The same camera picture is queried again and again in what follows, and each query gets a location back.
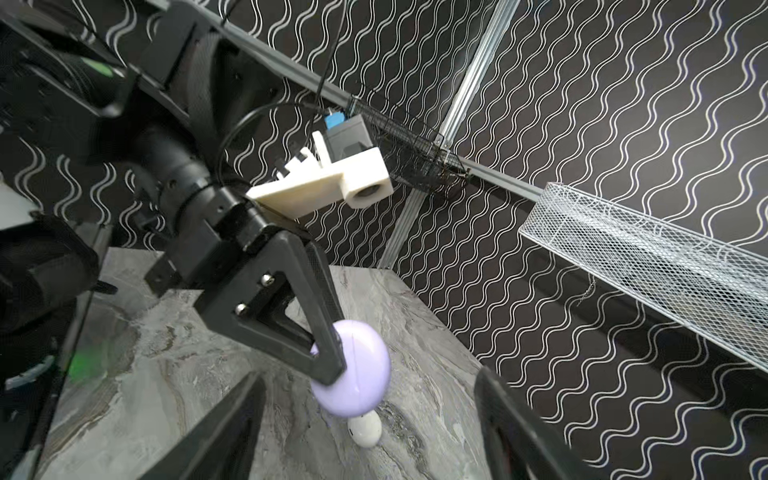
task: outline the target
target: white mesh basket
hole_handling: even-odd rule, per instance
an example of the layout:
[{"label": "white mesh basket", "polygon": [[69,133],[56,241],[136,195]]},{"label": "white mesh basket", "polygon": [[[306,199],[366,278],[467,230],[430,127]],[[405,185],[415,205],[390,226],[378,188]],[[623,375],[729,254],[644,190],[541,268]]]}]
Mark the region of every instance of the white mesh basket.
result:
[{"label": "white mesh basket", "polygon": [[520,234],[768,372],[768,260],[548,184]]}]

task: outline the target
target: wire basket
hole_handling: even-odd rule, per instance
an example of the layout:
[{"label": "wire basket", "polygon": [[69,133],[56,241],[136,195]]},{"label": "wire basket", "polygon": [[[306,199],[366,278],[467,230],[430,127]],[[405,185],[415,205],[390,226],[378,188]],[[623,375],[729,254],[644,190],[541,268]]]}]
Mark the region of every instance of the wire basket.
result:
[{"label": "wire basket", "polygon": [[768,372],[768,260],[562,184],[520,234]]},{"label": "wire basket", "polygon": [[366,99],[354,97],[347,114],[366,119],[392,179],[445,198],[464,188],[467,170],[458,157],[440,148],[438,131],[382,95],[369,91]]}]

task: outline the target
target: green sticker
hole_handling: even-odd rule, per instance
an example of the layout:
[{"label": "green sticker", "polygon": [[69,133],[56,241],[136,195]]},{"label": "green sticker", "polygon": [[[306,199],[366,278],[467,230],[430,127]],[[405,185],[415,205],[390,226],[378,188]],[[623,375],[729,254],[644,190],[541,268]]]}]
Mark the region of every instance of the green sticker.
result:
[{"label": "green sticker", "polygon": [[114,76],[114,72],[109,67],[109,65],[105,65],[99,61],[91,60],[90,58],[83,58],[83,63],[93,68],[95,71],[99,72],[105,77],[112,78]]}]

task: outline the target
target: lavender oval object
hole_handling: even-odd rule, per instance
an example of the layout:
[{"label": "lavender oval object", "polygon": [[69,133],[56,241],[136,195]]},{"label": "lavender oval object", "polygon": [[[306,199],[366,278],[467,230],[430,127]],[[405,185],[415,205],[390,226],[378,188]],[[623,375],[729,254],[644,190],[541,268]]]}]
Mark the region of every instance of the lavender oval object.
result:
[{"label": "lavender oval object", "polygon": [[356,417],[373,410],[389,384],[389,351],[382,337],[367,323],[340,320],[333,327],[341,337],[346,371],[332,385],[310,381],[317,402],[328,412]]}]

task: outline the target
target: wallpaper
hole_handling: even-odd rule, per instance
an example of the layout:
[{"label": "wallpaper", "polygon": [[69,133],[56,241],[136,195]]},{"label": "wallpaper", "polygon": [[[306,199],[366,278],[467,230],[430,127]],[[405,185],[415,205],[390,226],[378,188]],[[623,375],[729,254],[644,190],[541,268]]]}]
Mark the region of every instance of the wallpaper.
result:
[{"label": "wallpaper", "polygon": [[[55,16],[72,31],[93,35],[61,13],[66,8],[90,25],[124,62],[137,61],[162,21],[162,12],[141,0],[34,0],[28,2]],[[341,0],[203,0],[230,21],[294,61],[321,71],[335,35]],[[329,79],[390,115],[403,111],[436,127],[450,106],[464,67],[493,12],[491,0],[349,0],[348,15]],[[285,81],[278,100],[311,101],[313,94]],[[292,108],[273,111],[254,131],[242,151],[227,161],[252,184],[273,180],[310,132],[309,118]],[[69,219],[114,223],[114,244],[162,250],[164,219],[153,220],[157,235],[137,226],[137,218],[156,217],[154,206],[134,200],[134,175],[117,162],[84,167],[77,159],[0,134],[0,174],[18,192],[46,212]],[[407,188],[365,211],[341,204],[304,219],[329,258],[347,266],[376,264],[402,211]]]},{"label": "wallpaper", "polygon": [[[768,2],[521,0],[457,153],[768,254]],[[517,231],[475,179],[395,271],[589,465],[768,478],[768,376]]]}]

